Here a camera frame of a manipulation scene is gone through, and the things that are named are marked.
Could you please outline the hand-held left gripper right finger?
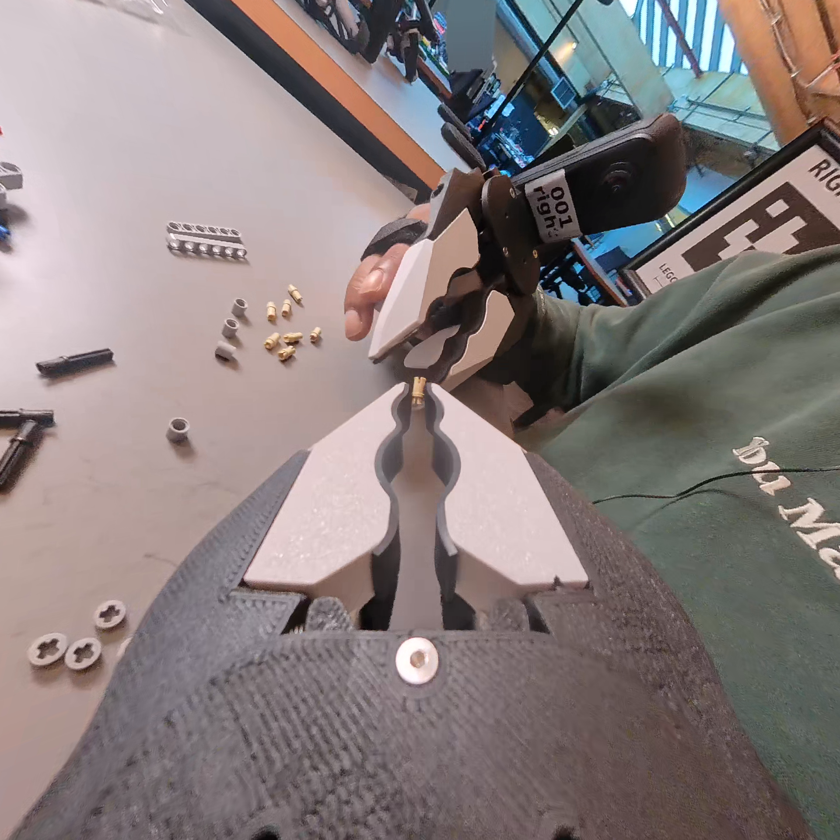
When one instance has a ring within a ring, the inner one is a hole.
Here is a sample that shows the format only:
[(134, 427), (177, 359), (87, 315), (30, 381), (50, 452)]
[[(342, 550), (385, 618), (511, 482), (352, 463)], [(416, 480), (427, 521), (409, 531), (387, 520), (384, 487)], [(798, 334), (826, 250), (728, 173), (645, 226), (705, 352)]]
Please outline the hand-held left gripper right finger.
[(436, 384), (429, 386), (435, 569), (444, 602), (472, 607), (589, 583), (524, 450)]

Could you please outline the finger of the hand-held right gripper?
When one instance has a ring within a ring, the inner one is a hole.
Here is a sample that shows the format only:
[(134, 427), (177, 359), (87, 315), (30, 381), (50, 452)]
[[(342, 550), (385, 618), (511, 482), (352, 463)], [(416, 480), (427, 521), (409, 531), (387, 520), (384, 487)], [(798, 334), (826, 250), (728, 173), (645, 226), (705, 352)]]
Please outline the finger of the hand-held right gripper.
[(478, 233), (468, 210), (461, 211), (436, 238), (422, 238), (413, 244), (381, 305), (371, 333), (369, 359), (383, 360), (413, 335), (436, 300), (458, 301), (480, 289), (479, 260)]
[(514, 319), (508, 297), (490, 291), (463, 303), (457, 324), (435, 331), (408, 351), (403, 360), (407, 375), (452, 391), (494, 358)]

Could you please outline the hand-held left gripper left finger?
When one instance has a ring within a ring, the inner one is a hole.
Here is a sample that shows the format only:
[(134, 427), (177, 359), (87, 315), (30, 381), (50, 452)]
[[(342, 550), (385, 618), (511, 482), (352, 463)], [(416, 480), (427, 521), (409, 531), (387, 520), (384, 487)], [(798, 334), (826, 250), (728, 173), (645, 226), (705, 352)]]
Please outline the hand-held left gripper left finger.
[(399, 438), (407, 394), (395, 385), (310, 447), (245, 571), (248, 588), (329, 596), (348, 611), (377, 596), (375, 552), (398, 524), (383, 447)]

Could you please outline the cluster of tan pins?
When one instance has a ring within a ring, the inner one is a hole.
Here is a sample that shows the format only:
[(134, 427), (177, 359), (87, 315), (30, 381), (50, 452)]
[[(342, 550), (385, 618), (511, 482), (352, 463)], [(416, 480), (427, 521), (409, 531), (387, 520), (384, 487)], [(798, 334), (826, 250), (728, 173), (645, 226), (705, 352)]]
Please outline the cluster of tan pins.
[(271, 331), (264, 338), (263, 347), (267, 352), (274, 353), (283, 364), (293, 359), (303, 345), (318, 347), (323, 342), (323, 329), (319, 323), (303, 330), (296, 329), (296, 313), (302, 311), (303, 296), (294, 283), (288, 285), (286, 296), (281, 301), (266, 302), (265, 317)]

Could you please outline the person's right forearm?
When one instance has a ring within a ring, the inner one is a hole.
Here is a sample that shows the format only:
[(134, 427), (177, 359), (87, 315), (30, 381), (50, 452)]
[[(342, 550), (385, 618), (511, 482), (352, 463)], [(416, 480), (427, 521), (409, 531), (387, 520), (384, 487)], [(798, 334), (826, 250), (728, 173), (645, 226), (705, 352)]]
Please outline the person's right forearm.
[(630, 308), (532, 296), (511, 349), (512, 380), (532, 402), (517, 430), (572, 412), (711, 342), (712, 359), (746, 361), (760, 341), (805, 337), (803, 360), (838, 361), (838, 246), (799, 255), (748, 251), (678, 280)]

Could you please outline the grey lego technic beam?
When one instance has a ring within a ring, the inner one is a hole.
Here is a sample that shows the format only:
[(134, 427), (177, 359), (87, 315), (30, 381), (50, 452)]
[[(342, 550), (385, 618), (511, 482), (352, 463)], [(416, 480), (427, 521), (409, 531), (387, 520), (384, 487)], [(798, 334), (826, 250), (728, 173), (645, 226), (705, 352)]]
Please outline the grey lego technic beam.
[(184, 224), (170, 221), (165, 227), (166, 233), (177, 238), (209, 239), (213, 242), (233, 243), (242, 245), (239, 233), (231, 227), (206, 226), (200, 224)]
[(228, 243), (210, 238), (168, 234), (166, 244), (172, 253), (184, 257), (226, 261), (246, 261), (248, 257), (247, 248), (241, 243)]

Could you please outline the black lego axle pin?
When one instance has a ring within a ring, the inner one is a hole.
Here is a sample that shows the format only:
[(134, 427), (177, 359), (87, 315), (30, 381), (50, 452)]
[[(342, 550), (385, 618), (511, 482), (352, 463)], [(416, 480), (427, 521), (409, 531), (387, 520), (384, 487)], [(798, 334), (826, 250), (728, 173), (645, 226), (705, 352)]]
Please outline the black lego axle pin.
[(113, 362), (113, 351), (101, 350), (61, 355), (51, 360), (35, 363), (37, 372), (47, 379), (59, 379), (69, 375), (98, 369)]

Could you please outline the black lego axle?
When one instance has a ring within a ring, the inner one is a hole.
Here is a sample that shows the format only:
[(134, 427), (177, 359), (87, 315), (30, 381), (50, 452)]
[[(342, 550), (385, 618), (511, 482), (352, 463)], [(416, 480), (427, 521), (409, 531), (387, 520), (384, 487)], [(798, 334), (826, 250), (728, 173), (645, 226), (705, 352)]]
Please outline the black lego axle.
[(28, 419), (12, 436), (1, 457), (1, 490), (13, 485), (19, 472), (40, 444), (44, 428), (42, 423)]

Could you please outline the person's right hand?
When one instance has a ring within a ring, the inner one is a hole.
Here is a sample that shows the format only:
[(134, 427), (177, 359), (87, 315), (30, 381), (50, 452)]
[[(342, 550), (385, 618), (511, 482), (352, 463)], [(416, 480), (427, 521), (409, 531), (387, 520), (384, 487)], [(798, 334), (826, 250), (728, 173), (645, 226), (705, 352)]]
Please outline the person's right hand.
[(343, 301), (344, 333), (348, 340), (361, 341), (369, 334), (375, 307), (386, 298), (408, 249), (409, 245), (397, 244), (383, 255), (363, 258), (358, 265)]

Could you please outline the black pole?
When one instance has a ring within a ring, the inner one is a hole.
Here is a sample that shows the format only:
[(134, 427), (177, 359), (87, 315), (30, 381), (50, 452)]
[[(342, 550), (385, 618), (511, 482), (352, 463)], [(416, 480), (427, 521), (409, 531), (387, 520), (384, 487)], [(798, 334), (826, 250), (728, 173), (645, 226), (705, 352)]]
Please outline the black pole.
[(576, 43), (562, 33), (546, 48), (521, 2), (496, 2), (493, 72), (499, 91), (487, 117), (499, 113), (501, 122), (518, 127), (536, 122), (550, 140), (568, 131), (568, 123), (580, 117), (581, 94), (557, 59), (559, 47), (574, 49)]

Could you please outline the black office chair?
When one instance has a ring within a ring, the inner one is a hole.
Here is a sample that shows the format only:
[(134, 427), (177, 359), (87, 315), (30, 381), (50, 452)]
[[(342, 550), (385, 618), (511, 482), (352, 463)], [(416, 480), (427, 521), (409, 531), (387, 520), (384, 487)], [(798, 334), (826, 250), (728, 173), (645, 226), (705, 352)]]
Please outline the black office chair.
[(413, 83), (422, 43), (437, 46), (439, 32), (426, 1), (298, 1), (342, 47), (373, 65), (387, 54)]
[(457, 153), (470, 170), (487, 171), (487, 163), (472, 143), (470, 131), (444, 102), (437, 107), (437, 114), (443, 121), (440, 133), (447, 145)]

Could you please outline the wooden pillar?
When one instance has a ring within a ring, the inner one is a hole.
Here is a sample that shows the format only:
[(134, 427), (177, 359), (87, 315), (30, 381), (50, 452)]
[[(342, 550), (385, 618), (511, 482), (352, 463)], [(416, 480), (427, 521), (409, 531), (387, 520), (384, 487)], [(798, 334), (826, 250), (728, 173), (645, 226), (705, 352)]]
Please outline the wooden pillar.
[(781, 145), (839, 124), (839, 2), (720, 1), (719, 9)]

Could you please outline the person's green sweatshirt torso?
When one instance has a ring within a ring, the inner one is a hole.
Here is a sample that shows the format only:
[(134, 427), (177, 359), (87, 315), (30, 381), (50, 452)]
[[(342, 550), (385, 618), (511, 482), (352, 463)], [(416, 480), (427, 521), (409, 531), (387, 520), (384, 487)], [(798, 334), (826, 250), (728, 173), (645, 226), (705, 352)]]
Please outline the person's green sweatshirt torso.
[(543, 456), (654, 563), (742, 728), (838, 838), (838, 361), (662, 364), (576, 409)]

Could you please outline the clear plastic bag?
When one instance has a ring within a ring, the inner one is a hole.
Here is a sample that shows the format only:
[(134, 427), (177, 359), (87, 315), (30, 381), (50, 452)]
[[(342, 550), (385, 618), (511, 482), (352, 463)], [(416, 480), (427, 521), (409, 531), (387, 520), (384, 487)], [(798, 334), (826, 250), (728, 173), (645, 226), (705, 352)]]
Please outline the clear plastic bag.
[(170, 5), (166, 1), (90, 1), (90, 3), (156, 24), (171, 16)]

